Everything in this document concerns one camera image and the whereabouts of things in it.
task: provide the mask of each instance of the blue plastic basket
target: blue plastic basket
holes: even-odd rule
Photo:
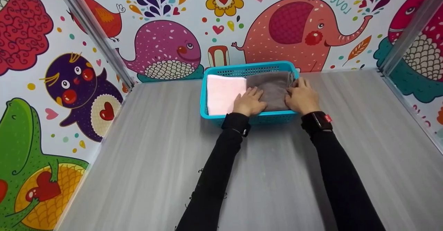
[[[227,77],[246,77],[248,75],[255,75],[266,72],[275,71],[290,71],[294,73],[294,79],[299,78],[299,73],[295,70],[294,65],[288,61],[263,62],[243,65],[231,65],[223,67],[210,67],[205,71],[203,83],[201,85],[200,96],[200,115],[204,119],[209,119],[215,125],[221,126],[225,116],[224,115],[208,115],[207,101],[207,78],[208,75],[221,75]],[[277,124],[286,123],[294,119],[296,113],[294,111],[270,111],[263,112],[250,119],[251,125],[257,124]]]

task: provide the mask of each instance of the orange leaf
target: orange leaf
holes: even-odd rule
[[[369,36],[361,41],[359,44],[357,44],[357,46],[353,48],[351,53],[349,54],[348,61],[361,54],[368,47],[369,43],[371,42],[371,38],[372,36]]]

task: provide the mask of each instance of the cartoon frog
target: cartoon frog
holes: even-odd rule
[[[6,102],[0,120],[0,230],[52,230],[87,166],[43,154],[35,108],[21,98]]]

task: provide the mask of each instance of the black sleeve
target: black sleeve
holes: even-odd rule
[[[385,230],[359,174],[332,131],[313,133],[323,182],[340,231]]]
[[[235,155],[240,150],[242,135],[249,118],[235,114],[215,143],[198,179],[191,201],[176,231],[217,231],[218,217],[225,197]]]

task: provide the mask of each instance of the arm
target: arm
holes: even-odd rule
[[[317,149],[323,182],[338,229],[384,230],[359,174],[334,132],[318,131],[310,139]]]
[[[225,122],[233,129],[224,129],[218,137],[176,231],[217,230],[218,217],[232,165],[243,140],[237,130],[245,129],[244,123],[247,124],[249,120],[245,115],[235,115],[236,119],[230,119],[229,123]]]
[[[330,120],[320,109],[318,93],[302,77],[292,86],[288,88],[291,96],[287,95],[285,101],[288,107],[302,115],[302,127],[317,149],[323,182],[338,229],[384,230],[359,174],[335,137]],[[313,118],[313,112],[316,112],[316,118]]]
[[[248,88],[234,101],[233,113],[225,118],[223,132],[207,160],[191,201],[180,219],[176,231],[216,231],[218,217],[231,175],[235,155],[240,150],[242,134],[247,129],[249,116],[259,114],[266,103],[259,102],[263,90]]]

